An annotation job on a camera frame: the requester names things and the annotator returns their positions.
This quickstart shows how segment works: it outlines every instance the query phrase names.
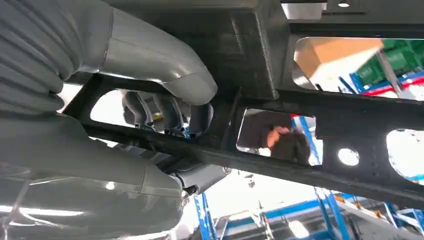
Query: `gray pipe elbow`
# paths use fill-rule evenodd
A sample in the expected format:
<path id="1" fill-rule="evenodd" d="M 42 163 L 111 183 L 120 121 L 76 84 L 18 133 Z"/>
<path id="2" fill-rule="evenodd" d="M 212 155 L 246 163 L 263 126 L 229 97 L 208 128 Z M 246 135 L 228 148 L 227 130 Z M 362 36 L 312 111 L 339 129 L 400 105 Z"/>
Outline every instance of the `gray pipe elbow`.
<path id="1" fill-rule="evenodd" d="M 118 9 L 100 72 L 157 82 L 192 105 L 208 103 L 218 89 L 191 47 Z"/>
<path id="2" fill-rule="evenodd" d="M 104 2 L 61 2 L 82 35 L 79 71 L 154 81 L 191 105 L 206 104 L 215 96 L 213 77 L 179 39 Z"/>

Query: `cardboard box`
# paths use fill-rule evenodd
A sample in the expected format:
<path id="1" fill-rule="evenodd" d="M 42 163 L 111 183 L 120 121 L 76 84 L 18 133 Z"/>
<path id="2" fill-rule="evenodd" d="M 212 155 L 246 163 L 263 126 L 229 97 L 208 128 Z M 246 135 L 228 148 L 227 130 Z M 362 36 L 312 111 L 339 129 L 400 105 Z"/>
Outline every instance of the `cardboard box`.
<path id="1" fill-rule="evenodd" d="M 294 59 L 310 78 L 321 64 L 382 47 L 377 38 L 307 37 L 297 43 Z"/>

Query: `hand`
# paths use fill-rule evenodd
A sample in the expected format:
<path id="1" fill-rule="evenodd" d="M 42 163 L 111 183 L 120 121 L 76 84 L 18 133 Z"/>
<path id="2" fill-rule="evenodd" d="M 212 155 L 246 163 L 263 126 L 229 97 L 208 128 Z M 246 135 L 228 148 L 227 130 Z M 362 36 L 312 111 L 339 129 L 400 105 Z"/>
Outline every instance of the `hand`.
<path id="1" fill-rule="evenodd" d="M 290 129 L 283 126 L 276 126 L 274 129 L 272 129 L 266 138 L 266 145 L 268 148 L 272 148 L 276 142 L 280 139 L 281 135 L 284 135 L 286 133 L 289 133 Z"/>

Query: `gray plastic component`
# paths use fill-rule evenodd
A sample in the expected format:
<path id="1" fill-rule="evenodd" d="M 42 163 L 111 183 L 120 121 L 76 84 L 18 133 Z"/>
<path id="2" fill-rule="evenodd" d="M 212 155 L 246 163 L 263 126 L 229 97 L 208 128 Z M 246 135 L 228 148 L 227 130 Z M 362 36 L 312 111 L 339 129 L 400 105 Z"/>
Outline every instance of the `gray plastic component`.
<path id="1" fill-rule="evenodd" d="M 118 9 L 113 10 L 107 55 L 99 70 L 158 82 L 191 105 L 208 103 L 218 89 L 191 47 Z"/>
<path id="2" fill-rule="evenodd" d="M 122 94 L 122 105 L 124 107 L 124 115 L 126 112 L 127 114 L 131 114 L 133 120 L 132 125 L 138 125 L 138 127 L 145 127 L 148 124 L 153 124 L 153 116 L 150 112 L 149 106 L 142 98 L 139 92 L 126 91 Z"/>
<path id="3" fill-rule="evenodd" d="M 164 128 L 179 132 L 183 127 L 183 115 L 175 98 L 172 96 L 154 95 L 153 101 L 162 113 Z"/>
<path id="4" fill-rule="evenodd" d="M 137 239 L 173 228 L 182 213 L 178 198 L 141 193 L 138 185 L 60 174 L 26 179 L 31 171 L 0 165 L 0 239 Z M 21 211 L 11 214 L 12 206 Z"/>
<path id="5" fill-rule="evenodd" d="M 196 186 L 197 194 L 225 178 L 230 170 L 224 171 L 222 166 L 202 163 L 187 171 L 177 171 L 175 174 L 181 179 L 185 188 Z"/>

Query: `dark hair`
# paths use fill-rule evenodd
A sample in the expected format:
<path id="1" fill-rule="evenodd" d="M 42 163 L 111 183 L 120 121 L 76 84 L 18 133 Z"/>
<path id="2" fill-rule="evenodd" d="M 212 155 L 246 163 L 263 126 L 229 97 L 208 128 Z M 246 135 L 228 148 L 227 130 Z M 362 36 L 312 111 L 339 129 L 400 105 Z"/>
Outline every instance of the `dark hair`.
<path id="1" fill-rule="evenodd" d="M 298 130 L 282 134 L 270 150 L 273 158 L 309 165 L 311 149 L 305 135 Z"/>

